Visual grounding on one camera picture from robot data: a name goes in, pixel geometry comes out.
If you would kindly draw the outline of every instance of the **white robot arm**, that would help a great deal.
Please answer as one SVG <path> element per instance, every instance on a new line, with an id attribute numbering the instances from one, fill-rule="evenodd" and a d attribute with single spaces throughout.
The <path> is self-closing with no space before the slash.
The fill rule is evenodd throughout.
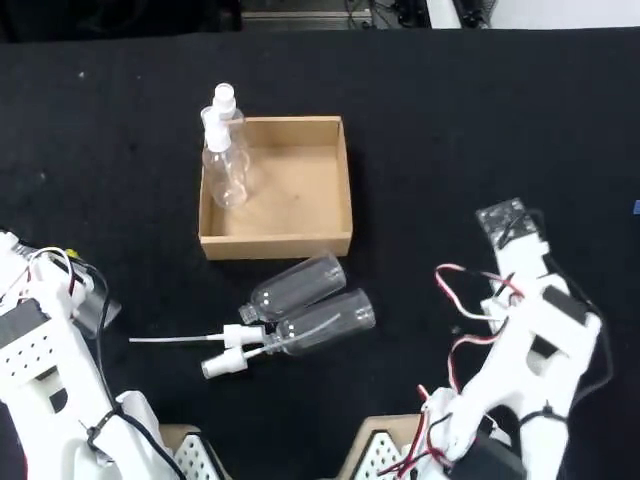
<path id="1" fill-rule="evenodd" d="M 493 244 L 500 276 L 522 296 L 493 282 L 495 294 L 482 307 L 488 316 L 505 320 L 489 322 L 497 339 L 460 394 L 441 388 L 426 401 L 425 414 L 434 428 L 425 428 L 420 442 L 444 456 L 418 461 L 417 478 L 469 478 L 456 470 L 467 461 L 483 417 L 504 405 L 520 422 L 521 466 L 507 467 L 510 478 L 553 480 L 568 441 L 567 417 L 602 319 L 570 296 L 560 275 L 548 272 L 543 257 L 549 245 L 519 199 L 479 211 L 478 218 Z M 539 339 L 553 353 L 537 352 Z M 473 478 L 486 478 L 477 475 Z"/>
<path id="2" fill-rule="evenodd" d="M 125 420 L 139 422 L 162 445 L 140 392 L 119 396 L 122 415 L 109 415 L 110 398 L 76 326 L 99 287 L 89 270 L 61 259 L 69 261 L 59 249 L 34 251 L 0 232 L 0 400 L 20 437 L 29 479 L 179 478 Z"/>

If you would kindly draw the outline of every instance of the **black cloth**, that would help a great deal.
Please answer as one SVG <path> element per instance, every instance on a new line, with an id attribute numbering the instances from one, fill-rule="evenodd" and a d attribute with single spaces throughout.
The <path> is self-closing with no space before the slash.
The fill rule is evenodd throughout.
<path id="1" fill-rule="evenodd" d="M 608 314 L 617 377 L 569 419 L 568 478 L 622 478 L 640 428 L 640 30 L 191 35 L 0 47 L 0 223 L 99 266 L 124 306 L 105 336 L 115 392 L 201 427 L 238 479 L 337 473 L 370 415 L 417 411 L 446 384 L 461 318 L 443 262 L 495 269 L 474 212 L 520 196 L 555 258 Z M 378 325 L 307 357 L 206 381 L 220 346 L 129 345 L 215 332 L 292 261 L 205 260 L 197 231 L 200 109 L 229 81 L 247 115 L 339 114 L 354 240 L 349 285 Z M 469 308 L 484 282 L 452 280 Z M 486 350 L 456 357 L 466 381 Z M 603 372 L 598 351 L 593 379 Z M 6 410 L 3 478 L 21 478 Z M 5 465 L 11 475 L 6 474 Z"/>

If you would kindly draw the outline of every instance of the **open box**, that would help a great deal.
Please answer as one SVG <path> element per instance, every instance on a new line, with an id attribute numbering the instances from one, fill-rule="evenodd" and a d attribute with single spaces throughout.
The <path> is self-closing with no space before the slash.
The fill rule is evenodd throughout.
<path id="1" fill-rule="evenodd" d="M 199 237 L 210 260 L 349 251 L 353 223 L 340 117 L 247 118 L 249 198 L 219 207 L 200 187 Z"/>

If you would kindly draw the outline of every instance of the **clear plastic bottle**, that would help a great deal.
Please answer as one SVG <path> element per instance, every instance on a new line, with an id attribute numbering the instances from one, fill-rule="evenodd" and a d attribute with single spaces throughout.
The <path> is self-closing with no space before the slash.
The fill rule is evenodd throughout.
<path id="1" fill-rule="evenodd" d="M 265 351 L 301 355 L 375 324 L 371 302 L 358 289 L 283 319 L 275 333 L 267 336 Z"/>
<path id="2" fill-rule="evenodd" d="M 338 259 L 325 253 L 312 257 L 258 285 L 250 302 L 240 307 L 244 323 L 277 322 L 345 287 Z"/>
<path id="3" fill-rule="evenodd" d="M 237 107 L 235 90 L 228 83 L 220 83 L 214 90 L 213 101 L 210 107 L 206 107 L 200 115 L 204 122 L 207 112 L 215 110 L 222 120 L 229 127 L 231 141 L 240 148 L 248 151 L 249 142 L 246 135 L 246 120 L 242 111 Z M 249 170 L 251 159 L 249 155 L 244 158 L 244 171 Z"/>
<path id="4" fill-rule="evenodd" d="M 301 310 L 278 324 L 265 337 L 264 347 L 245 352 L 242 347 L 228 348 L 220 355 L 202 362 L 202 374 L 213 378 L 245 370 L 247 360 L 263 353 L 283 352 L 302 355 L 376 324 L 373 307 L 362 290 L 345 293 Z"/>
<path id="5" fill-rule="evenodd" d="M 229 127 L 214 110 L 208 111 L 203 121 L 205 146 L 202 163 L 209 191 L 223 208 L 242 205 L 247 200 L 244 166 L 248 154 L 231 141 Z"/>

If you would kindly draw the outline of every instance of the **white spray nozzle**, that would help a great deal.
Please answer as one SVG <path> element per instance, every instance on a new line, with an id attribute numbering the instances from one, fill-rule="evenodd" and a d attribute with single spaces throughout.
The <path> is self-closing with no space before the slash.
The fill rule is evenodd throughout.
<path id="1" fill-rule="evenodd" d="M 231 146 L 229 127 L 220 120 L 215 108 L 205 110 L 207 111 L 203 111 L 202 121 L 207 148 L 212 152 L 222 153 Z"/>
<path id="2" fill-rule="evenodd" d="M 222 120 L 231 120 L 236 112 L 236 97 L 233 87 L 228 83 L 220 83 L 214 91 L 211 105 L 218 111 Z"/>
<path id="3" fill-rule="evenodd" d="M 225 348 L 240 347 L 250 343 L 264 343 L 264 327 L 225 325 L 223 329 Z"/>
<path id="4" fill-rule="evenodd" d="M 230 348 L 217 357 L 201 363 L 205 378 L 213 378 L 225 373 L 234 373 L 247 368 L 247 359 L 240 347 Z"/>

